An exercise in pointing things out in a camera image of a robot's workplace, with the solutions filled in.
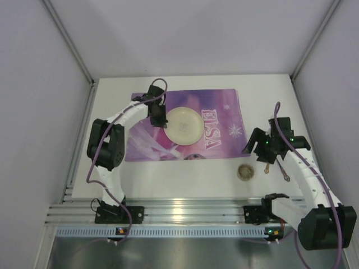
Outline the gold metal spoon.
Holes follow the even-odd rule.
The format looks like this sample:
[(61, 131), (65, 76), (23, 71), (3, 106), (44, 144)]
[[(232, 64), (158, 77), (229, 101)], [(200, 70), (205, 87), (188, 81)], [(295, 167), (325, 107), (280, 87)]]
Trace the gold metal spoon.
[(270, 170), (270, 164), (267, 163), (267, 164), (266, 164), (266, 167), (265, 167), (265, 169), (264, 169), (264, 173), (265, 173), (265, 174), (268, 174), (268, 173), (269, 173), (269, 170)]

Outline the small glass cup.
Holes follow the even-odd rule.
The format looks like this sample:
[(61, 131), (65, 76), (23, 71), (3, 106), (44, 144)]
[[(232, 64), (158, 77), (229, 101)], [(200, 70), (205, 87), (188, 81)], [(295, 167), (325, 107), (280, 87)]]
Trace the small glass cup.
[(255, 175), (255, 169), (249, 164), (241, 164), (237, 169), (237, 176), (241, 181), (249, 181)]

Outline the cream round plate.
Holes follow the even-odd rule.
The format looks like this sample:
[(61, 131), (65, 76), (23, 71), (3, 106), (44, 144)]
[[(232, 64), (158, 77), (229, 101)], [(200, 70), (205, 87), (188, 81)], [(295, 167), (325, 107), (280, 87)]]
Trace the cream round plate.
[(177, 107), (167, 113), (164, 132), (169, 140), (180, 146), (198, 142), (204, 134), (204, 121), (193, 109)]

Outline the iridescent metal fork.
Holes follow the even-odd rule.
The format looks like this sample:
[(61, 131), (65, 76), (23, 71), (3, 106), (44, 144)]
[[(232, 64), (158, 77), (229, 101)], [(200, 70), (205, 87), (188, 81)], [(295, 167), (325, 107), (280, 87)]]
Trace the iridescent metal fork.
[(279, 161), (279, 159), (277, 159), (277, 164), (280, 168), (280, 171), (282, 173), (282, 176), (283, 176), (283, 179), (286, 181), (286, 182), (289, 182), (291, 180), (290, 176), (287, 174), (287, 172), (285, 171), (283, 165), (281, 164), (281, 162)]

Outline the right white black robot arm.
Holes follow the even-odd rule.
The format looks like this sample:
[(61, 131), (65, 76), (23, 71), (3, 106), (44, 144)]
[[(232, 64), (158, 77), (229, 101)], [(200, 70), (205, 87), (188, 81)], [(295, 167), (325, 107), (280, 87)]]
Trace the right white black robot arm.
[(316, 166), (311, 146), (304, 136), (296, 136), (291, 120), (269, 120), (270, 130), (254, 128), (243, 153), (254, 153), (262, 163), (278, 163), (289, 172), (303, 194), (302, 208), (284, 193), (267, 194), (260, 212), (271, 219), (282, 219), (297, 232), (307, 250), (348, 248), (357, 214), (329, 189)]

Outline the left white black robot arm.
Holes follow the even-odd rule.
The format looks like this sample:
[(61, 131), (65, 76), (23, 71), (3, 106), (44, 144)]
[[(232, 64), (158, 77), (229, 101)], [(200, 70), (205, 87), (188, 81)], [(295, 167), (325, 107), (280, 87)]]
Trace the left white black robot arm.
[(154, 127), (166, 127), (166, 92), (151, 84), (146, 93), (133, 98), (117, 114), (93, 121), (86, 150), (91, 160), (86, 182), (102, 187), (102, 202), (106, 206), (125, 208), (120, 169), (129, 130), (144, 119), (149, 119)]

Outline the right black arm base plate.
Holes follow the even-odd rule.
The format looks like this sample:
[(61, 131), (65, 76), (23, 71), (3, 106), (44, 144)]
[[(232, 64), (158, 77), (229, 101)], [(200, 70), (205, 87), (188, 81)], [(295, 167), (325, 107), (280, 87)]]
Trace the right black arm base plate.
[(286, 224), (283, 219), (271, 215), (262, 206), (244, 206), (243, 214), (246, 224), (261, 225), (261, 224)]

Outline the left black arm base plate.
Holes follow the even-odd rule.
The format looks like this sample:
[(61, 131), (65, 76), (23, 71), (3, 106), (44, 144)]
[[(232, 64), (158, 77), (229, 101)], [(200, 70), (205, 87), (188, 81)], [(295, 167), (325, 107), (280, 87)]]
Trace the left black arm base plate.
[[(127, 211), (130, 213), (133, 224), (142, 224), (144, 219), (144, 207), (128, 206)], [(96, 209), (96, 224), (129, 224), (130, 217), (121, 206), (102, 205)]]

